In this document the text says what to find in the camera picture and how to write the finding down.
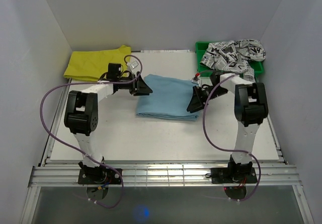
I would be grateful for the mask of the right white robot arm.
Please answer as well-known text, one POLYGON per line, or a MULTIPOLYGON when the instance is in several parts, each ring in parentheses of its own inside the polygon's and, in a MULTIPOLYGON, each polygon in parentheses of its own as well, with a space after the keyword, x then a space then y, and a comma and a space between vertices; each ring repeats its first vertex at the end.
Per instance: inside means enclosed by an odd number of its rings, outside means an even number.
POLYGON ((252 151, 256 133, 269 113, 265 85, 246 81, 231 71, 215 70, 210 80, 211 85, 193 87, 187 112, 205 111, 210 100, 232 92, 237 137, 235 147, 230 151, 227 167, 211 168, 206 177, 210 178, 213 184, 257 183, 252 151))

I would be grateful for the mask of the light blue trousers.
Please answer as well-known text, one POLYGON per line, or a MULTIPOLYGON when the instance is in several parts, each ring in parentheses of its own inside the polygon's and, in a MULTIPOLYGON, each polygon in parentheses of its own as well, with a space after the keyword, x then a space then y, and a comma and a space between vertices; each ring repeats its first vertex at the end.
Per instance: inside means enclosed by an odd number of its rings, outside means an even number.
POLYGON ((136 116, 186 121, 196 121, 199 118, 198 112, 187 111, 193 95, 192 82, 153 74, 147 75, 144 81, 152 89, 152 93, 139 97, 136 116))

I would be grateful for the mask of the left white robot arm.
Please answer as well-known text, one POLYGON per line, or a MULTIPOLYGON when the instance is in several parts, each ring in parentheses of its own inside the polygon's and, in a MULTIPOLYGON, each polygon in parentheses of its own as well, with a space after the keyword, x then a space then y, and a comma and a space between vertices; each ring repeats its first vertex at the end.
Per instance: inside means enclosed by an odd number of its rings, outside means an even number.
POLYGON ((74 135, 82 151, 83 160, 78 163, 79 184, 121 184, 122 170, 103 167, 104 157, 94 144, 94 131, 99 123, 99 102, 120 89, 128 90, 133 96, 153 93, 139 72, 123 70, 119 63, 110 63, 97 85, 68 93, 64 125, 74 135))

